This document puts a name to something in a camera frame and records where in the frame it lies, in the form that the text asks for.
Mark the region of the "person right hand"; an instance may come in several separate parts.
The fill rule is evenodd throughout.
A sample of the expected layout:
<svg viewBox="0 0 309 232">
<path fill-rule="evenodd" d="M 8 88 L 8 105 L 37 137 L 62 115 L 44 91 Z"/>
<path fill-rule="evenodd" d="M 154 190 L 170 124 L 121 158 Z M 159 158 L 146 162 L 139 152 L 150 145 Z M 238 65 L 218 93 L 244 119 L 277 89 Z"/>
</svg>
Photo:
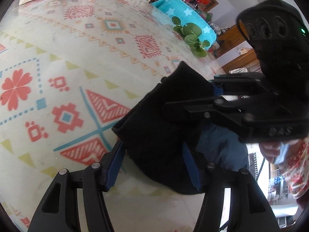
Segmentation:
<svg viewBox="0 0 309 232">
<path fill-rule="evenodd" d="M 290 140 L 284 141 L 284 145 L 288 145 L 288 150 L 286 152 L 285 158 L 289 158 L 297 153 L 300 148 L 302 140 Z M 281 142 L 262 142 L 259 143 L 260 152 L 263 157 L 270 163 L 274 162 L 274 159 L 280 155 Z"/>
</svg>

